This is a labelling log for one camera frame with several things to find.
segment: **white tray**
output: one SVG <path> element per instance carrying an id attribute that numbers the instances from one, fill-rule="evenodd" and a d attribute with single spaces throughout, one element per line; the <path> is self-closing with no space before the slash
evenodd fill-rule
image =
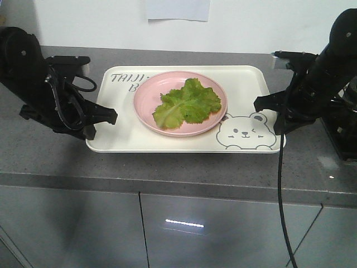
<path id="1" fill-rule="evenodd" d="M 182 70 L 206 75 L 223 87 L 228 99 L 226 120 L 197 136 L 168 137 L 148 129 L 137 118 L 133 98 L 136 88 L 149 77 Z M 104 74 L 97 103 L 114 108 L 117 122 L 96 124 L 95 138 L 86 144 L 96 152 L 278 152 L 280 137 L 273 133 L 276 112 L 255 113 L 253 105 L 257 96 L 267 94 L 262 72 L 252 66 L 113 67 Z"/>

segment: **gray countertop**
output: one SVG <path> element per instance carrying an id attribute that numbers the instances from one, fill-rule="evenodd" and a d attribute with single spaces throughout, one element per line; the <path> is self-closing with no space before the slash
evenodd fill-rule
<path id="1" fill-rule="evenodd" d="M 98 85 L 104 72 L 118 65 L 252 65 L 263 72 L 271 92 L 284 90 L 292 75 L 271 69 L 266 54 L 74 47 L 42 52 L 89 56 L 89 76 Z M 23 103 L 3 85 L 0 91 L 2 185 L 277 200 L 278 154 L 100 154 L 84 141 L 22 119 Z M 85 97 L 94 101 L 97 94 Z M 338 158 L 320 121 L 287 135 L 283 162 L 285 202 L 357 207 L 357 165 Z"/>

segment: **bear face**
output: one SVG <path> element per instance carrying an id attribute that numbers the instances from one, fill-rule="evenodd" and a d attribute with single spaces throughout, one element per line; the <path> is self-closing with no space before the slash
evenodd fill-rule
<path id="1" fill-rule="evenodd" d="M 250 116 L 226 114 L 220 122 L 217 141 L 228 149 L 272 150 L 277 138 L 266 125 L 267 118 L 262 113 Z"/>

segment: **robotic arm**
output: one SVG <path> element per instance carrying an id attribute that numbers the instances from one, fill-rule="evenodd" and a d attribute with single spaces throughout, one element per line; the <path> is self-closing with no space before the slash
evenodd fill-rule
<path id="1" fill-rule="evenodd" d="M 0 28 L 0 82 L 26 104 L 20 115 L 82 140 L 92 140 L 95 123 L 115 124 L 117 113 L 83 98 L 97 85 L 83 76 L 88 57 L 54 56 L 44 59 L 34 35 L 17 27 Z M 78 76 L 92 83 L 91 89 L 73 84 Z"/>
<path id="2" fill-rule="evenodd" d="M 347 9 L 336 19 L 320 55 L 276 51 L 274 57 L 286 61 L 293 78 L 286 90 L 258 97 L 255 110 L 278 112 L 277 135 L 283 124 L 289 133 L 322 117 L 340 156 L 357 159 L 357 9 Z"/>

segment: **wire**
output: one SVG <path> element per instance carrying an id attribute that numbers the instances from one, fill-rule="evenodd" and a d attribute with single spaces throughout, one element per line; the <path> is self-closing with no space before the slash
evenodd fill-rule
<path id="1" fill-rule="evenodd" d="M 284 97 L 284 104 L 282 107 L 281 111 L 281 116 L 282 116 L 282 129 L 281 129 L 281 138 L 280 138 L 280 151 L 279 151 L 279 163 L 278 163 L 278 203 L 279 203 L 279 212 L 280 212 L 280 220 L 281 220 L 281 226 L 283 229 L 284 233 L 284 239 L 285 239 L 285 244 L 288 249 L 289 257 L 292 263 L 293 268 L 298 268 L 294 253 L 291 249 L 290 245 L 290 240 L 289 240 L 289 235 L 286 229 L 286 224 L 285 224 L 285 216 L 284 216 L 284 208 L 283 208 L 283 199 L 282 199 L 282 187 L 281 187 L 281 180 L 282 180 L 282 165 L 283 165 L 283 148 L 284 148 L 284 133 L 285 133 L 285 115 L 286 115 L 286 109 L 287 109 L 287 103 L 288 99 L 290 96 L 290 91 L 292 88 L 292 85 L 294 84 L 296 79 L 296 73 L 294 73 L 293 78 L 291 79 L 291 83 L 288 86 L 288 88 L 285 91 L 285 97 Z"/>
<path id="2" fill-rule="evenodd" d="M 81 87 L 79 87 L 79 86 L 77 86 L 77 85 L 75 85 L 75 84 L 73 84 L 73 83 L 71 83 L 71 82 L 65 80 L 66 84 L 68 84 L 68 85 L 69 85 L 70 87 L 72 87 L 73 89 L 77 89 L 77 90 L 83 91 L 83 92 L 93 92 L 93 91 L 95 91 L 95 90 L 97 89 L 97 84 L 95 83 L 95 81 L 93 81 L 93 80 L 90 79 L 89 77 L 84 76 L 84 75 L 81 75 L 81 74 L 76 74 L 76 77 L 79 77 L 79 78 L 82 78 L 82 79 L 84 79 L 84 80 L 87 80 L 88 82 L 90 82 L 90 83 L 93 85 L 93 87 L 90 88 L 90 89 L 81 88 Z"/>
<path id="3" fill-rule="evenodd" d="M 78 103 L 77 99 L 71 95 L 69 100 L 72 103 L 72 105 L 74 106 L 74 108 L 77 110 L 78 115 L 80 117 L 80 121 L 78 123 L 70 123 L 66 117 L 64 116 L 63 112 L 62 112 L 62 108 L 61 108 L 61 104 L 60 104 L 60 99 L 57 93 L 57 86 L 58 86 L 58 80 L 57 80 L 57 75 L 55 73 L 55 70 L 53 70 L 52 68 L 50 68 L 49 70 L 49 75 L 46 77 L 45 79 L 45 83 L 50 85 L 50 88 L 52 90 L 52 93 L 54 95 L 54 100 L 55 100 L 55 104 L 56 104 L 56 110 L 57 110 L 57 114 L 59 116 L 59 118 L 61 119 L 61 122 L 70 130 L 73 131 L 78 131 L 81 130 L 84 126 L 85 126 L 85 115 L 84 112 L 80 106 L 80 104 Z M 64 85 L 65 82 L 62 81 L 62 89 L 64 90 Z"/>

